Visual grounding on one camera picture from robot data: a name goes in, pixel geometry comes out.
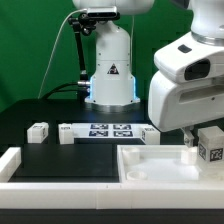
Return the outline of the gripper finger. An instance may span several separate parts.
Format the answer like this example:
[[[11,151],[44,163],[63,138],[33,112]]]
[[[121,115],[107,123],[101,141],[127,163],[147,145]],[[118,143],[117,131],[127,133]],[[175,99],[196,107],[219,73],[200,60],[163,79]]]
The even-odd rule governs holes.
[[[194,135],[192,133],[192,130],[190,127],[184,127],[182,129],[182,132],[184,134],[184,144],[187,147],[192,147],[194,144]]]

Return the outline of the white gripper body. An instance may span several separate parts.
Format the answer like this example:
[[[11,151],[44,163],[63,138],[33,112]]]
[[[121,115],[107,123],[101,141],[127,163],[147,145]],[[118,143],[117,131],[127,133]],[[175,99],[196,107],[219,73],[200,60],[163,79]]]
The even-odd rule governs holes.
[[[177,84],[157,72],[150,83],[148,114],[162,132],[224,117],[224,85],[212,79]]]

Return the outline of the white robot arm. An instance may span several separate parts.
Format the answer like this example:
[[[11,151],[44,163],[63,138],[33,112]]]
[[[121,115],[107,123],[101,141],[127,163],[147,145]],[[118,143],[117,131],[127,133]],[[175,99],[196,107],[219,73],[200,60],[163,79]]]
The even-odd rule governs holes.
[[[113,23],[148,12],[155,0],[72,0],[96,23],[96,71],[86,101],[114,111],[135,102],[130,37]],[[154,55],[158,71],[149,87],[148,115],[162,132],[224,117],[224,0],[171,0],[193,12],[191,31]]]

